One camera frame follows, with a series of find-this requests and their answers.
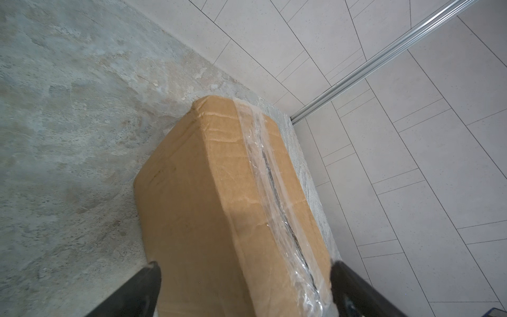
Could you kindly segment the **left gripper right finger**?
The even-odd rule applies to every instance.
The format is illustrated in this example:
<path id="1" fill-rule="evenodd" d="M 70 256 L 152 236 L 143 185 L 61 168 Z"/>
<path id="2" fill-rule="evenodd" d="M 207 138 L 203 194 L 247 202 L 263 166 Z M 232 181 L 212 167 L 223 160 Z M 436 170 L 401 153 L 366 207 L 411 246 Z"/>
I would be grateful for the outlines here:
<path id="1" fill-rule="evenodd" d="M 343 261 L 332 264 L 330 282 L 339 316 L 407 316 Z"/>

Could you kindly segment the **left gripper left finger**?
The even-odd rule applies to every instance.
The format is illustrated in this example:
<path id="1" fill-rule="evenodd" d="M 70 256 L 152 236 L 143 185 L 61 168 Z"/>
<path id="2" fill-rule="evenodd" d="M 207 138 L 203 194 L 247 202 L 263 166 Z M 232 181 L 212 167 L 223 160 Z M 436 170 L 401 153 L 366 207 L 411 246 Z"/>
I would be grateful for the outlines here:
<path id="1" fill-rule="evenodd" d="M 161 282 L 160 266 L 149 262 L 86 317 L 154 316 Z"/>

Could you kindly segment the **brown taped cardboard box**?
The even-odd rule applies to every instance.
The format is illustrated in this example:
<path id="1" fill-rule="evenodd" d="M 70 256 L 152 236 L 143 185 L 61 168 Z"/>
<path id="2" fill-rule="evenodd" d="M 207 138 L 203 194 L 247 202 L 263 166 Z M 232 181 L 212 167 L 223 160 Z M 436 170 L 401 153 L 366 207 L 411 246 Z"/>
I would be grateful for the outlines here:
<path id="1" fill-rule="evenodd" d="M 325 316 L 331 259 L 277 124 L 195 101 L 136 176 L 160 316 Z"/>

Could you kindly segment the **blue utility knife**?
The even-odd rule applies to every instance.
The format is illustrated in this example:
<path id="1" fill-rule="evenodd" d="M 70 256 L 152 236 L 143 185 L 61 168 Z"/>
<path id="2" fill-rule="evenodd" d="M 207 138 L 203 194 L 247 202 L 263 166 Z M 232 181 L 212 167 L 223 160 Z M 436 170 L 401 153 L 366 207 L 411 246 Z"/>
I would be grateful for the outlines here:
<path id="1" fill-rule="evenodd" d="M 507 317 L 507 311 L 498 308 L 492 308 L 488 310 L 482 317 Z"/>

